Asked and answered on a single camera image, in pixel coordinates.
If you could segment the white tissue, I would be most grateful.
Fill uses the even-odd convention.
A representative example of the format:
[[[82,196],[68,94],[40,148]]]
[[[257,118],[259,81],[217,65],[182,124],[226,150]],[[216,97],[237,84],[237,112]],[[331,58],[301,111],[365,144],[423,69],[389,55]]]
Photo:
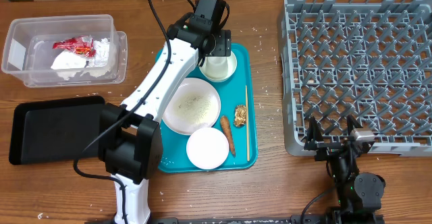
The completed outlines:
[[[86,62],[86,67],[103,67],[107,65],[109,58],[110,42],[108,38],[94,41],[95,54]]]

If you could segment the red snack wrapper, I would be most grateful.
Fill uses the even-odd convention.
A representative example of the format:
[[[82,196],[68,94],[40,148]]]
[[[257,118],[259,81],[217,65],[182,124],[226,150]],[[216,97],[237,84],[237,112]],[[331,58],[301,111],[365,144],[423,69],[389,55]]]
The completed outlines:
[[[84,57],[94,57],[96,53],[92,36],[77,36],[55,42],[52,49],[65,49]]]

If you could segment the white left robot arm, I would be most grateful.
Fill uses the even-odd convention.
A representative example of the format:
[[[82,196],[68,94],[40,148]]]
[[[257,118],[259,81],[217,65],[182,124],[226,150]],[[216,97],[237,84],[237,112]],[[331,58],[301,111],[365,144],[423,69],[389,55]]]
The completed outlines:
[[[101,112],[98,158],[106,175],[85,173],[82,177],[115,184],[117,211],[110,223],[148,223],[149,179],[163,155],[162,116],[185,77],[204,64],[207,57],[231,54],[231,32],[224,28],[230,7],[224,0],[197,0],[193,10],[161,31],[163,50],[145,79],[121,105],[107,103]]]

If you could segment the white paper cup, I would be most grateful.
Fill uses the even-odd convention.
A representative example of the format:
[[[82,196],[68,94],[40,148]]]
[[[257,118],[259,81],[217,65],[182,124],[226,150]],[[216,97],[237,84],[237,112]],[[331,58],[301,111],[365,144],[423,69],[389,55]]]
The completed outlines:
[[[213,79],[221,79],[227,76],[227,57],[207,57],[205,62],[205,75]]]

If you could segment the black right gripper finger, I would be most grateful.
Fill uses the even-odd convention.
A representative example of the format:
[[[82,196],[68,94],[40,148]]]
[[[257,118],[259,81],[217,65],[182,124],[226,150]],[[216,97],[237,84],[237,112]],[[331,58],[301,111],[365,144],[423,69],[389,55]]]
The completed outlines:
[[[313,140],[315,142],[323,142],[323,136],[321,134],[317,120],[314,117],[311,117],[309,119],[309,128],[306,134],[306,141],[312,142]]]
[[[361,124],[355,119],[353,115],[348,115],[346,118],[347,126],[348,126],[348,135],[349,136],[360,136],[362,133]]]

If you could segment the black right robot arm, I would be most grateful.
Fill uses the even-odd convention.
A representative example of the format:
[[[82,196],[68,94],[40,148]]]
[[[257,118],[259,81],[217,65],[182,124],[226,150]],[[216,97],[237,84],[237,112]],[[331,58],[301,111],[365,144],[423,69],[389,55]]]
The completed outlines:
[[[325,143],[317,120],[309,120],[305,150],[315,152],[314,160],[326,162],[327,174],[334,187],[313,198],[300,215],[301,223],[384,223],[375,212],[381,208],[385,180],[374,173],[361,173],[356,159],[369,152],[375,143],[374,133],[347,116],[348,136],[341,142]],[[310,215],[307,210],[327,194],[336,192],[338,206],[329,207],[323,215]]]

